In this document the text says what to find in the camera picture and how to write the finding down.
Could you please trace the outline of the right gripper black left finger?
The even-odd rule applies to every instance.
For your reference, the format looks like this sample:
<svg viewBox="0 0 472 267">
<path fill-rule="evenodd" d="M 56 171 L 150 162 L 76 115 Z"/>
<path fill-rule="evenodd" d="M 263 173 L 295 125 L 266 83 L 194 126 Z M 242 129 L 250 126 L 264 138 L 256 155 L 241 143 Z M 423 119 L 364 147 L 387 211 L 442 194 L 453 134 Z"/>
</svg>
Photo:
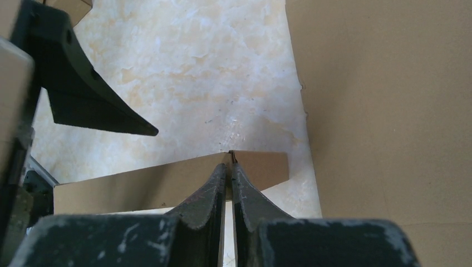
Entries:
<svg viewBox="0 0 472 267">
<path fill-rule="evenodd" d="M 46 216 L 11 266 L 221 266 L 226 172 L 164 214 Z"/>
</svg>

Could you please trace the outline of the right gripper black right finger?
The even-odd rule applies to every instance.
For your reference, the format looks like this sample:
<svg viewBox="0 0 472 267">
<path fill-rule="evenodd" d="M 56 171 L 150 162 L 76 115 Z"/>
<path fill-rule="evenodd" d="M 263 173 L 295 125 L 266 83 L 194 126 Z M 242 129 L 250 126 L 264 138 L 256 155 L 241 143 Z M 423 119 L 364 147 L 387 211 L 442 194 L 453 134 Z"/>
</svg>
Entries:
<svg viewBox="0 0 472 267">
<path fill-rule="evenodd" d="M 238 266 L 419 266 L 406 234 L 377 219 L 296 219 L 239 164 L 232 170 Z"/>
</svg>

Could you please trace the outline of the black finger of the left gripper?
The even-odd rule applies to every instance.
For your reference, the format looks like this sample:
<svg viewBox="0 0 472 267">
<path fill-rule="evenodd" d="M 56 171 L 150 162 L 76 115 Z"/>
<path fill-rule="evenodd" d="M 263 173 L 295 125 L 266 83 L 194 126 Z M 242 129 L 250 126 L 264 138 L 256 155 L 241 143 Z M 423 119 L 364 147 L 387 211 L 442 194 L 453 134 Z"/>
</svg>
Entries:
<svg viewBox="0 0 472 267">
<path fill-rule="evenodd" d="M 48 91 L 57 124 L 156 136 L 159 130 L 137 114 L 95 71 L 73 31 L 70 16 L 36 1 L 20 1 L 11 42 L 32 57 L 21 120 L 32 125 L 40 90 Z"/>
</svg>

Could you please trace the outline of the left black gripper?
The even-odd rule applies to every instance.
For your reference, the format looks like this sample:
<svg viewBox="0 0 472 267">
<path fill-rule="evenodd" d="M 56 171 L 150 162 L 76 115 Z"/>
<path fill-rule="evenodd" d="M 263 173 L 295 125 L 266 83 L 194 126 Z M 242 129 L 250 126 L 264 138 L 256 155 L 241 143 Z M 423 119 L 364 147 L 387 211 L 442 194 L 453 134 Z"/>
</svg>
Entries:
<svg viewBox="0 0 472 267">
<path fill-rule="evenodd" d="M 32 127 L 40 87 L 27 91 L 13 145 L 1 172 L 1 254 L 13 255 L 26 230 L 42 217 L 53 214 L 53 187 L 56 180 L 31 156 L 35 135 Z"/>
</svg>

